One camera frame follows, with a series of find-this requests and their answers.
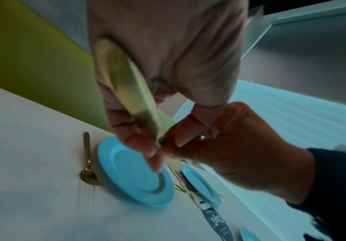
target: plate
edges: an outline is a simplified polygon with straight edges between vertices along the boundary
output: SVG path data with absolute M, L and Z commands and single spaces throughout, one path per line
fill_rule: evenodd
M 183 164 L 182 172 L 190 184 L 207 200 L 215 205 L 221 204 L 221 199 L 219 198 L 217 192 L 196 170 L 188 165 Z
M 251 233 L 248 229 L 241 228 L 239 232 L 242 236 L 243 241 L 260 241 L 260 239 L 256 237 L 253 233 Z
M 174 197 L 169 173 L 153 173 L 142 154 L 123 146 L 118 139 L 108 138 L 98 147 L 98 159 L 107 176 L 136 201 L 152 206 L 167 206 Z

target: tabletop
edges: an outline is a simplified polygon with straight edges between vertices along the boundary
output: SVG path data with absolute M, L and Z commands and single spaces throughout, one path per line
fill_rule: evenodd
M 165 208 L 150 208 L 106 177 L 103 186 L 83 183 L 86 131 L 93 154 L 114 137 L 0 89 L 0 241 L 221 240 L 186 193 L 176 191 Z M 234 240 L 241 240 L 241 227 L 253 227 L 262 241 L 279 240 L 220 180 L 196 170 L 223 196 L 215 209 Z

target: hand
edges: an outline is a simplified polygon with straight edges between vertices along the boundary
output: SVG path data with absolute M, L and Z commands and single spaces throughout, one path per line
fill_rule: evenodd
M 158 106 L 177 92 L 196 103 L 175 128 L 182 146 L 208 133 L 234 91 L 247 8 L 248 0 L 88 0 L 91 49 L 104 37 L 117 42 L 138 65 Z M 162 156 L 155 142 L 97 68 L 96 80 L 112 131 L 159 170 Z
M 305 201 L 315 176 L 313 155 L 286 143 L 249 106 L 228 104 L 211 131 L 217 133 L 215 139 L 196 139 L 179 148 L 174 144 L 174 130 L 169 130 L 161 152 L 209 165 L 243 188 L 294 204 Z

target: green chair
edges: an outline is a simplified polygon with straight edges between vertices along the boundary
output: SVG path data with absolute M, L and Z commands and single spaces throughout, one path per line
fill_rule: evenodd
M 92 57 L 19 0 L 0 0 L 0 88 L 109 131 Z M 165 130 L 175 123 L 159 113 Z

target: sleeve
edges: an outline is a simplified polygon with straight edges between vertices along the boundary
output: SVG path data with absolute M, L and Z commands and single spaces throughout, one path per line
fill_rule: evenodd
M 346 241 L 346 153 L 308 150 L 316 160 L 315 183 L 302 205 L 288 205 L 312 215 L 315 227 L 332 240 Z

